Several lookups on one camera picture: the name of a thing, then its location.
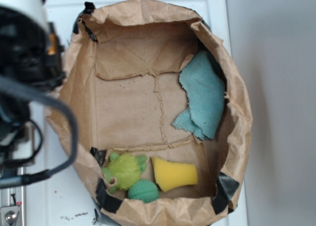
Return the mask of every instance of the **yellow sponge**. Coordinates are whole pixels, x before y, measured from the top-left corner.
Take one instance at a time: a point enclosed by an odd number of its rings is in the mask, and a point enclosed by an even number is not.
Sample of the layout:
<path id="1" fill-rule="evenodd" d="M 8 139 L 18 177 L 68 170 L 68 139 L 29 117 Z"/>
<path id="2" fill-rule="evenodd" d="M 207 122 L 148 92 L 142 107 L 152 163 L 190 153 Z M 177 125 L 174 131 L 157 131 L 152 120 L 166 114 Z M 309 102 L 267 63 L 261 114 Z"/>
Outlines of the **yellow sponge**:
<path id="1" fill-rule="evenodd" d="M 162 191 L 198 184 L 198 172 L 194 164 L 169 162 L 156 157 L 151 159 L 156 183 Z"/>

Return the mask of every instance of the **black electrical tape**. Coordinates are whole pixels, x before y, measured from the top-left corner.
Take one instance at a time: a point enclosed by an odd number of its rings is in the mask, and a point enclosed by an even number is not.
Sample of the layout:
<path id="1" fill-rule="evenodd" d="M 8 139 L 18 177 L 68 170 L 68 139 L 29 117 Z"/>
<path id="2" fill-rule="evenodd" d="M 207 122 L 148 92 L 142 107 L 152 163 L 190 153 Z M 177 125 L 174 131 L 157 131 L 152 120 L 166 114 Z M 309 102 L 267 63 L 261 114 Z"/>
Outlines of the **black electrical tape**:
<path id="1" fill-rule="evenodd" d="M 84 3 L 84 6 L 85 6 L 84 10 L 78 15 L 78 17 L 74 23 L 73 33 L 75 33 L 76 35 L 79 34 L 78 18 L 80 18 L 84 14 L 91 15 L 95 9 L 95 5 L 93 4 L 93 2 L 86 1 Z"/>
<path id="2" fill-rule="evenodd" d="M 95 214 L 95 221 L 98 222 L 99 214 L 98 214 L 97 209 L 94 209 L 94 214 Z"/>
<path id="3" fill-rule="evenodd" d="M 208 28 L 208 30 L 211 31 L 211 27 L 205 22 L 205 20 L 202 20 L 202 23 Z"/>
<path id="4" fill-rule="evenodd" d="M 230 214 L 230 213 L 232 213 L 232 212 L 234 212 L 234 210 L 231 209 L 231 208 L 228 208 L 228 214 Z"/>
<path id="5" fill-rule="evenodd" d="M 212 205 L 215 213 L 218 215 L 226 209 L 240 183 L 221 172 L 216 180 L 216 185 L 217 194 L 212 200 Z"/>
<path id="6" fill-rule="evenodd" d="M 88 33 L 88 35 L 90 36 L 90 38 L 92 39 L 92 41 L 97 42 L 98 39 L 97 37 L 94 35 L 94 33 L 85 25 L 85 22 L 82 20 L 82 23 L 84 25 L 84 29 L 85 31 Z"/>
<path id="7" fill-rule="evenodd" d="M 105 162 L 105 155 L 107 151 L 98 151 L 97 148 L 91 147 L 90 153 L 93 155 L 99 166 L 102 167 Z"/>
<path id="8" fill-rule="evenodd" d="M 104 181 L 99 178 L 98 186 L 95 191 L 99 205 L 106 211 L 115 214 L 122 205 L 123 201 L 108 194 Z"/>

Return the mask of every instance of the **brown paper bag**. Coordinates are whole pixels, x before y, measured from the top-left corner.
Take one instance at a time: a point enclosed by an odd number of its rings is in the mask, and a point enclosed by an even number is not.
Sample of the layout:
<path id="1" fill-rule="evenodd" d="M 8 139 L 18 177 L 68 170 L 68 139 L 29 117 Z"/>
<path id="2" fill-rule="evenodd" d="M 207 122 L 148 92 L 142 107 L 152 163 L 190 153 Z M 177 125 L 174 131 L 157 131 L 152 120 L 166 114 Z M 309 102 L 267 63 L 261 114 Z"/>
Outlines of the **brown paper bag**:
<path id="1" fill-rule="evenodd" d="M 201 47 L 215 57 L 226 81 L 220 126 L 215 139 L 204 142 L 171 125 L 188 105 L 179 72 Z M 122 225 L 205 226 L 237 207 L 251 142 L 249 97 L 222 41 L 196 12 L 154 0 L 99 9 L 86 3 L 63 66 L 68 78 L 59 99 L 79 123 L 74 166 L 103 214 Z M 69 153 L 65 118 L 52 110 L 47 120 Z M 160 192 L 148 204 L 121 191 L 111 195 L 99 166 L 111 151 L 193 163 L 199 183 Z M 147 162 L 141 178 L 154 181 Z"/>

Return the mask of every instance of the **teal towel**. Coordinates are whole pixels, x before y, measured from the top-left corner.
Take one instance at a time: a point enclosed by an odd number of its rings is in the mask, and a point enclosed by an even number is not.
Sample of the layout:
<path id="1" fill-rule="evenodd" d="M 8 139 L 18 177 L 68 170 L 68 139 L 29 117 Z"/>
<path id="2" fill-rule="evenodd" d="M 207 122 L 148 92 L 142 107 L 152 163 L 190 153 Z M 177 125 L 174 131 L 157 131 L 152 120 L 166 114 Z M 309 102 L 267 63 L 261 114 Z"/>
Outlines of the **teal towel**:
<path id="1" fill-rule="evenodd" d="M 187 92 L 189 107 L 172 123 L 201 140 L 214 139 L 225 105 L 225 84 L 210 60 L 210 52 L 200 51 L 181 71 L 179 81 Z"/>

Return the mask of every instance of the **green rubber ball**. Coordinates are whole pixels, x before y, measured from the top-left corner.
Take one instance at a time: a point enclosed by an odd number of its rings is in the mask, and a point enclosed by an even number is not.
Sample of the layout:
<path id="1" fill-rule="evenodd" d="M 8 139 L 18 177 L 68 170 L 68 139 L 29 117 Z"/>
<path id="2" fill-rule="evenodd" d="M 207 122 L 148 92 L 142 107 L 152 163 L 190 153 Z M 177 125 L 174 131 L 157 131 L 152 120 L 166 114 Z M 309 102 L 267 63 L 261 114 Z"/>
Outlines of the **green rubber ball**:
<path id="1" fill-rule="evenodd" d="M 149 203 L 159 198 L 158 188 L 149 180 L 139 180 L 128 190 L 128 198 Z"/>

